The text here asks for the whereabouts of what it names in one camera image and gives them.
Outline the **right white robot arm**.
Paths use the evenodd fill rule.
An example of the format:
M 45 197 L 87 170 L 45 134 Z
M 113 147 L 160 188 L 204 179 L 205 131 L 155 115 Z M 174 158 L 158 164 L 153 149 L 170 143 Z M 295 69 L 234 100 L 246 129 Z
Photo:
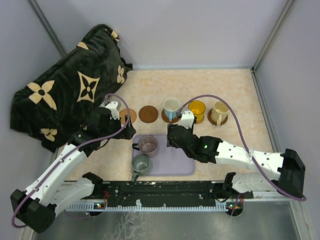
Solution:
M 298 153 L 287 148 L 285 152 L 262 152 L 236 146 L 213 136 L 198 137 L 193 129 L 179 124 L 167 126 L 167 146 L 181 149 L 188 158 L 200 163 L 233 165 L 250 173 L 233 173 L 223 185 L 229 198 L 239 193 L 268 191 L 273 187 L 283 196 L 304 202 L 306 166 Z

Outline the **grey green mug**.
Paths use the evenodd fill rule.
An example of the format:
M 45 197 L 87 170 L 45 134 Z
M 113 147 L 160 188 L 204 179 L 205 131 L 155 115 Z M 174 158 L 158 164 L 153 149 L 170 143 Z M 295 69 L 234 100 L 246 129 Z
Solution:
M 131 181 L 135 182 L 138 177 L 147 176 L 152 168 L 150 159 L 145 155 L 136 155 L 131 161 Z

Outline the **cream yellow mug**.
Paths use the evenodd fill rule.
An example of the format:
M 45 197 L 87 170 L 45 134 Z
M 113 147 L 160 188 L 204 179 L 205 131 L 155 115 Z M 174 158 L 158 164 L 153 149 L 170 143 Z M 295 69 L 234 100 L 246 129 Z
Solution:
M 222 101 L 217 101 L 213 106 L 210 116 L 217 126 L 221 126 L 226 120 L 228 113 L 229 108 Z

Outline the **white mug blue handle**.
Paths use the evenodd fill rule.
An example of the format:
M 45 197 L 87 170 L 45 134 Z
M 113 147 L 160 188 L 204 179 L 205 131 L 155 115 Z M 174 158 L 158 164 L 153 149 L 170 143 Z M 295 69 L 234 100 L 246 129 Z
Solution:
M 177 118 L 177 112 L 180 109 L 180 102 L 176 98 L 168 98 L 163 104 L 164 115 L 172 122 Z

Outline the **woven rattan coaster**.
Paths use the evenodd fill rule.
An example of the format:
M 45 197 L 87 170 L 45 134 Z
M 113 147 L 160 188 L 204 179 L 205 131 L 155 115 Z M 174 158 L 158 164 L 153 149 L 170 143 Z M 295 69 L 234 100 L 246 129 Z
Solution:
M 205 112 L 202 112 L 200 114 L 194 114 L 196 118 L 196 124 L 201 124 L 205 119 Z
M 124 125 L 126 123 L 126 116 L 130 115 L 130 120 L 131 123 L 134 123 L 137 119 L 137 113 L 135 110 L 133 109 L 129 109 L 129 111 L 127 111 L 127 109 L 122 109 L 119 112 L 119 116 L 120 116 L 120 120 L 121 120 L 121 124 Z

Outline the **purple glass mug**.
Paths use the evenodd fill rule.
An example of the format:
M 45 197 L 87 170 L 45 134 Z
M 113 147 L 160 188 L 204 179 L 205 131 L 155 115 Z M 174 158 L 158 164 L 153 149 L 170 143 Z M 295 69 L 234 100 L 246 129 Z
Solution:
M 158 141 L 152 135 L 143 135 L 137 143 L 132 144 L 132 149 L 153 158 L 158 152 Z

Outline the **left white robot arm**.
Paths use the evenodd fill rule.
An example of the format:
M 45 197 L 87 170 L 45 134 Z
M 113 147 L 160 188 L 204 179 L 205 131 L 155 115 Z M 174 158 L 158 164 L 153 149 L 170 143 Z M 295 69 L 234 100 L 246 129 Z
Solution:
M 40 177 L 25 190 L 16 189 L 11 194 L 11 225 L 16 229 L 30 227 L 36 233 L 42 233 L 70 205 L 86 197 L 101 197 L 104 192 L 103 179 L 91 172 L 85 173 L 64 190 L 58 188 L 79 164 L 101 148 L 102 141 L 133 138 L 136 130 L 132 125 L 131 113 L 127 112 L 124 116 L 124 124 L 121 120 L 115 101 L 98 107 L 86 127 L 69 138 L 60 155 Z

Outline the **dark wooden coaster top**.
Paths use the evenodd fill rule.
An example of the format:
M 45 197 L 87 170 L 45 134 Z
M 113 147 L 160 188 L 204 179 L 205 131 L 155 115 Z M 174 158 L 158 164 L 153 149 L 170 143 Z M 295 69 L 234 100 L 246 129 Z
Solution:
M 180 120 L 178 117 L 176 117 L 172 121 L 170 121 L 169 118 L 165 115 L 165 110 L 164 109 L 161 112 L 161 117 L 162 117 L 162 120 L 164 122 L 168 123 L 168 124 L 175 124 Z

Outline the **yellow glass mug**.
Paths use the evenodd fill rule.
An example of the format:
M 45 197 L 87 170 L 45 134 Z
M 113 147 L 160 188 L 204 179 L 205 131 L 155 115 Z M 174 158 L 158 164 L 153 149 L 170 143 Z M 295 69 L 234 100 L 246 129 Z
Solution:
M 194 100 L 188 104 L 188 109 L 194 114 L 200 114 L 206 111 L 206 105 L 200 100 Z

